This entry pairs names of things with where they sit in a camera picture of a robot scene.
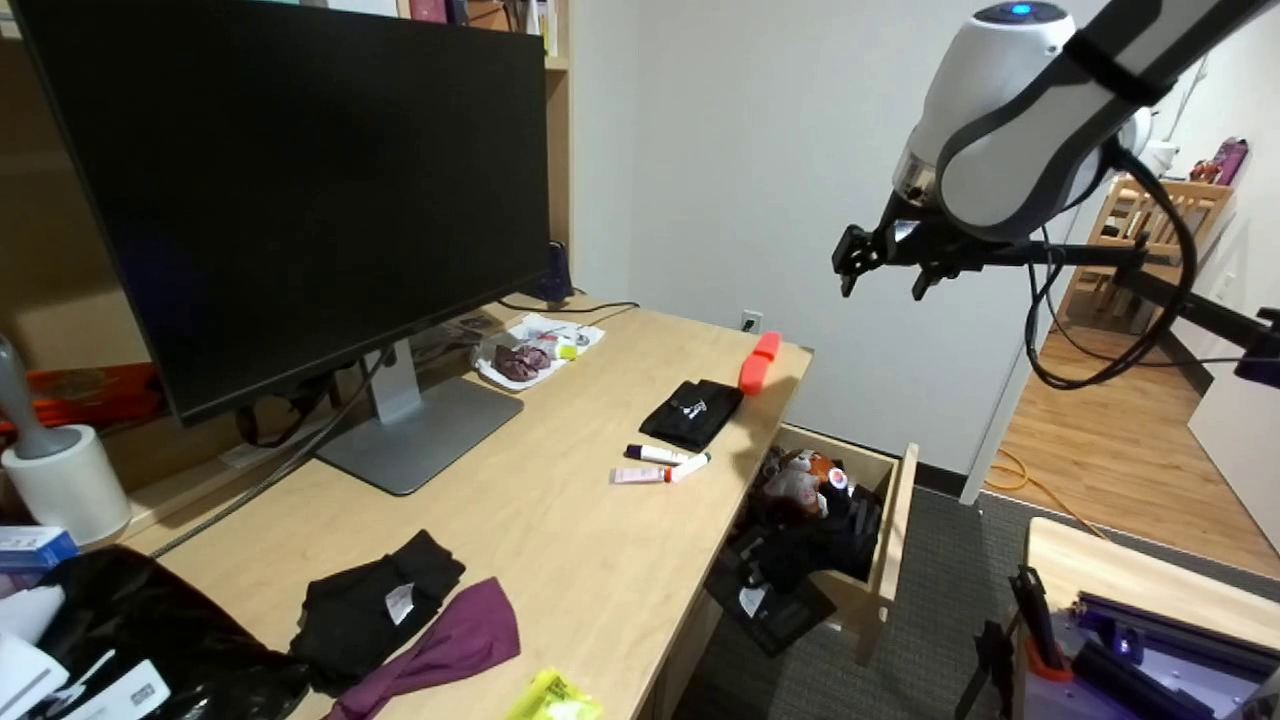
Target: white paper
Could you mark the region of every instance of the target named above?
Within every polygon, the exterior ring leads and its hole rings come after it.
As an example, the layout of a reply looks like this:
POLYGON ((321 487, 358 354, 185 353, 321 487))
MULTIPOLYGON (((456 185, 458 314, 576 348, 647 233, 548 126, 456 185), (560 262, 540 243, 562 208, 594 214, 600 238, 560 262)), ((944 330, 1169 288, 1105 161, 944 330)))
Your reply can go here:
POLYGON ((0 632, 39 642, 45 627, 65 606, 65 601, 67 597, 59 585, 11 593, 0 601, 0 632))
POLYGON ((413 585, 398 585, 383 597, 393 625, 403 625, 403 617, 413 611, 413 585))
POLYGON ((152 660, 132 664, 114 683, 79 704, 67 720, 142 720, 169 699, 152 660))
POLYGON ((25 714, 47 691, 67 683, 67 667, 11 632, 0 632, 0 667, 0 720, 25 714))

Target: desk surface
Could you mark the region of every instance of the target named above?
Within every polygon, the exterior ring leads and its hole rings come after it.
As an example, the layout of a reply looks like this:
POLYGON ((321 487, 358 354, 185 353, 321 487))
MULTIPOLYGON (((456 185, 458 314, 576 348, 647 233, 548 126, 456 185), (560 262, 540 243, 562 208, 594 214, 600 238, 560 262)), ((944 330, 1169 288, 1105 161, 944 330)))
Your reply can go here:
POLYGON ((1280 602, 1079 526, 1035 516, 1027 565, 1040 573, 1051 611, 1070 606, 1070 601, 1086 587, 1172 618, 1280 648, 1280 602))
MULTIPOLYGON (((645 413, 681 380, 730 382, 753 335, 656 311, 625 311, 605 326, 600 348, 519 390, 523 413, 423 493, 393 498, 313 461, 163 565, 268 648, 289 648, 308 580, 428 526, 467 565, 463 585, 504 585, 523 653, 484 677, 398 695, 387 714, 504 714, 540 667, 570 677, 605 714, 636 714, 806 353, 779 353, 768 390, 743 401, 715 436, 698 479, 612 487, 607 472, 638 438, 645 413)), ((323 709, 328 695, 308 695, 300 714, 323 709)))

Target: purple cloth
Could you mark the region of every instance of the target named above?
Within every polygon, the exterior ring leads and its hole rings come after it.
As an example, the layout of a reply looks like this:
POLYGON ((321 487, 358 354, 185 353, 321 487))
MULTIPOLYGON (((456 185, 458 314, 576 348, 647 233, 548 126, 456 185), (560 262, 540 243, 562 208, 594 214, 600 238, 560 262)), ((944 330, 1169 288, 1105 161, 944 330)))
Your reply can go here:
POLYGON ((456 593, 408 653, 347 688, 328 720, 376 714, 393 695, 453 683, 510 656, 519 656, 514 611, 495 580, 478 580, 456 593))

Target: small item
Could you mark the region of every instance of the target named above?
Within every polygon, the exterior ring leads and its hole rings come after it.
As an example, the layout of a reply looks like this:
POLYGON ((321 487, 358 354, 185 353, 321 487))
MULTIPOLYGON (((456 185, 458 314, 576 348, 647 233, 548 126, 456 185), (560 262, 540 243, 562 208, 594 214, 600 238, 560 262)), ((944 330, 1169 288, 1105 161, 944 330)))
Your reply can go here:
POLYGON ((791 498, 804 516, 843 516, 854 483, 838 461, 798 449, 763 479, 768 498, 791 498))
POLYGON ((763 597, 768 597, 768 585, 763 587, 738 587, 734 593, 734 606, 743 606, 743 617, 754 617, 763 597))
POLYGON ((681 465, 625 465, 625 467, 612 467, 612 483, 681 483, 706 465, 710 465, 710 452, 695 452, 681 465))
POLYGON ((706 465, 710 465, 710 452, 686 457, 683 465, 671 467, 671 483, 690 479, 706 465))
POLYGON ((671 452, 671 449, 661 449, 661 444, 628 444, 625 457, 628 461, 645 461, 645 465, 683 465, 683 461, 690 461, 686 452, 671 452))
POLYGON ((289 656, 308 664, 313 688, 342 691, 413 639, 463 573, 421 526, 393 556, 313 580, 289 656))
POLYGON ((1212 185, 1237 185, 1243 161, 1247 161, 1247 141, 1228 134, 1212 156, 1212 185))
POLYGON ((156 672, 156 664, 152 664, 152 660, 140 660, 140 664, 132 664, 114 683, 106 683, 106 688, 95 691, 89 704, 79 704, 67 720, 105 720, 105 714, 142 720, 142 714, 152 714, 169 695, 171 695, 171 688, 163 683, 163 677, 156 672))
POLYGON ((605 709, 560 672, 536 672, 508 720, 600 720, 605 709))
POLYGON ((14 438, 7 457, 45 461, 65 457, 79 436, 67 427, 45 427, 32 407, 29 370, 7 335, 0 335, 0 414, 11 420, 14 438))
POLYGON ((519 625, 500 580, 456 593, 396 660, 339 691, 328 720, 376 720, 393 695, 456 683, 519 656, 519 625))
POLYGON ((21 587, 0 597, 0 632, 39 642, 52 617, 65 606, 67 593, 59 585, 21 587))
POLYGON ((114 660, 114 648, 106 648, 99 660, 89 664, 89 672, 79 672, 71 683, 57 688, 52 695, 45 695, 29 720, 45 720, 45 714, 65 714, 67 709, 74 709, 89 691, 89 678, 106 667, 114 660))
POLYGON ((1051 617, 1046 617, 1046 602, 1044 602, 1044 585, 1040 585, 1040 573, 1032 565, 1023 565, 1017 577, 1006 577, 1011 585, 1011 597, 1017 597, 1017 606, 1032 632, 1032 672, 1044 677, 1044 678, 1070 678, 1070 664, 1063 660, 1063 653, 1056 648, 1056 636, 1051 636, 1051 617))
POLYGON ((52 526, 67 526, 79 548, 105 545, 127 526, 132 503, 112 457, 90 425, 65 425, 67 449, 52 457, 0 452, 0 465, 25 506, 52 526))
POLYGON ((775 330, 763 330, 753 348, 753 354, 743 361, 743 366, 734 370, 734 386, 743 394, 758 394, 763 382, 768 382, 768 362, 775 361, 779 353, 779 335, 775 330))
POLYGON ((383 597, 383 602, 387 602, 387 618, 393 618, 393 625, 403 625, 403 618, 413 617, 413 606, 415 606, 413 585, 396 585, 396 587, 383 597))
POLYGON ((79 556, 79 548, 65 526, 0 524, 0 573, 2 577, 45 577, 71 556, 79 556))
POLYGON ((671 467, 625 465, 625 467, 612 467, 612 483, 671 483, 671 467))
POLYGON ((686 452, 703 452, 734 414, 738 401, 738 386, 715 380, 683 380, 661 407, 645 414, 638 431, 686 452))
MULTIPOLYGON (((29 370, 32 413, 45 427, 57 425, 142 425, 163 414, 163 386, 156 362, 106 366, 45 366, 29 370)), ((11 420, 0 413, 0 444, 14 438, 11 420)))
POLYGON ((0 720, 29 714, 29 709, 67 683, 65 664, 7 632, 0 632, 0 667, 0 720))
POLYGON ((548 314, 519 314, 500 335, 477 342, 477 370, 508 390, 523 390, 605 339, 605 326, 579 326, 548 314))

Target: black cloth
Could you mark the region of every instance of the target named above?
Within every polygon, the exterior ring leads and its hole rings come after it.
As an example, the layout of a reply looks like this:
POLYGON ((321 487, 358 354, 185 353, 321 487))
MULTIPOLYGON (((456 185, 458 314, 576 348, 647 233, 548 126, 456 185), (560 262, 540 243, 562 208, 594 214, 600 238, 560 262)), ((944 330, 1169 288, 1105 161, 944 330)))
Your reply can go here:
POLYGON ((463 577, 428 533, 415 533, 383 561, 308 585, 300 632, 289 656, 308 664, 308 678, 342 691, 413 639, 463 577), (413 597, 403 617, 387 611, 387 597, 413 597))
POLYGON ((833 568, 866 580, 885 498, 851 493, 838 516, 797 516, 785 498, 746 510, 734 565, 743 585, 791 593, 806 573, 833 568))
POLYGON ((204 593, 127 548, 99 548, 65 561, 45 585, 65 587, 65 606, 39 636, 71 677, 89 672, 105 653, 114 653, 90 678, 89 695, 118 678, 140 660, 152 660, 169 683, 159 720, 188 714, 204 704, 204 720, 274 720, 303 691, 303 664, 263 648, 204 593))
POLYGON ((645 414, 638 431, 686 452, 703 452, 738 405, 738 386, 715 380, 683 380, 661 407, 645 414))

